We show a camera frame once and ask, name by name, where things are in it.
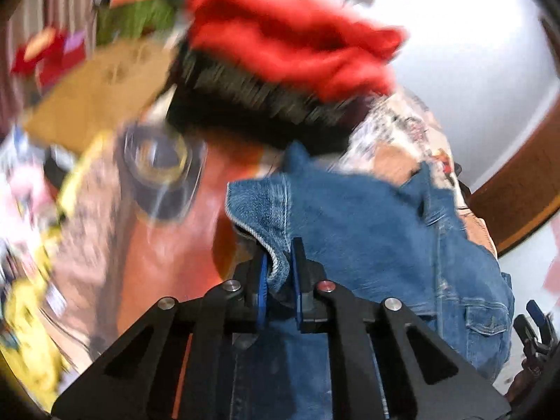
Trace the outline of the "blue denim jacket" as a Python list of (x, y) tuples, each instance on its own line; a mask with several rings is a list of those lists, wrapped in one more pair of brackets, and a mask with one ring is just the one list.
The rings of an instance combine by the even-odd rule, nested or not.
[(427, 165), (404, 184), (326, 171), (300, 144), (281, 169), (227, 188), (225, 210), (271, 256), (268, 299), (276, 317), (236, 355), (235, 419), (331, 418), (328, 344), (292, 318), (291, 243), (357, 297), (401, 300), (486, 379), (509, 358), (511, 278), (473, 243), (451, 191)]

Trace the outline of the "dark folded clothes pile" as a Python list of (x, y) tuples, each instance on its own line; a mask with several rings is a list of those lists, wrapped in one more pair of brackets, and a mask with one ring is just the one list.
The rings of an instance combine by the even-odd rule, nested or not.
[(284, 150), (300, 142), (310, 155), (342, 153), (368, 114), (366, 97), (323, 103), (269, 84), (182, 41), (167, 79), (176, 87), (166, 119), (181, 132), (219, 127)]

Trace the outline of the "brown wooden wardrobe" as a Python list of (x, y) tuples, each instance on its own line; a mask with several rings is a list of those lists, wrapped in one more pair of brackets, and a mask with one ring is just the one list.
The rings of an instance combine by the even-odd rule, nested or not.
[(467, 205), (484, 219), (499, 255), (527, 239), (559, 210), (559, 93), (536, 129)]

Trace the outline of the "printed newspaper bed sheet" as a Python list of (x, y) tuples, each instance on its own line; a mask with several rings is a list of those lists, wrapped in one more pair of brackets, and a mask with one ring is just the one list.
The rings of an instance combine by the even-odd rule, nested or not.
[(57, 199), (36, 213), (15, 201), (44, 185), (31, 148), (8, 142), (1, 165), (7, 224), (1, 231), (3, 290), (1, 354), (24, 392), (49, 411), (65, 387), (132, 322), (126, 305), (134, 281), (160, 265), (199, 262), (187, 278), (190, 296), (225, 276), (249, 252), (223, 209), (227, 175), (264, 175), (278, 155), (212, 142), (202, 172), (207, 181), (189, 210), (165, 217), (140, 209), (121, 167), (118, 138), (103, 133), (84, 152)]

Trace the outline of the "wooden lap desk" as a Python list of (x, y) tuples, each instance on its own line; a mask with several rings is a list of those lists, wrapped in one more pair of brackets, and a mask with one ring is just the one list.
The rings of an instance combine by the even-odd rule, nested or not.
[(23, 120), (29, 137), (81, 154), (104, 131), (137, 119), (166, 84), (174, 51), (151, 39), (98, 48)]

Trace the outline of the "red flower plush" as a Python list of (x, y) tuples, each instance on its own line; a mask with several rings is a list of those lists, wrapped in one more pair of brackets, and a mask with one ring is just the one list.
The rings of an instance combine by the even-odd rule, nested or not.
[(64, 64), (64, 46), (68, 32), (52, 26), (46, 27), (31, 36), (25, 44), (20, 44), (10, 72), (12, 76), (29, 77), (38, 64)]

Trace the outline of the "red folded garment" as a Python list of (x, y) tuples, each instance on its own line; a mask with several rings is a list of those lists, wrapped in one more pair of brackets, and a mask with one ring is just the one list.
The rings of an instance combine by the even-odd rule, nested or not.
[(328, 0), (186, 0), (190, 45), (272, 83), (337, 102), (390, 94), (407, 34)]

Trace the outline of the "striped brown curtain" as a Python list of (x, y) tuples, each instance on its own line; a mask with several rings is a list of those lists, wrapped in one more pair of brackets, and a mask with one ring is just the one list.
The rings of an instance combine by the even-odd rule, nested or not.
[(4, 0), (1, 3), (1, 132), (20, 116), (25, 82), (10, 72), (16, 52), (31, 36), (51, 26), (69, 33), (84, 32), (85, 51), (96, 45), (94, 0)]

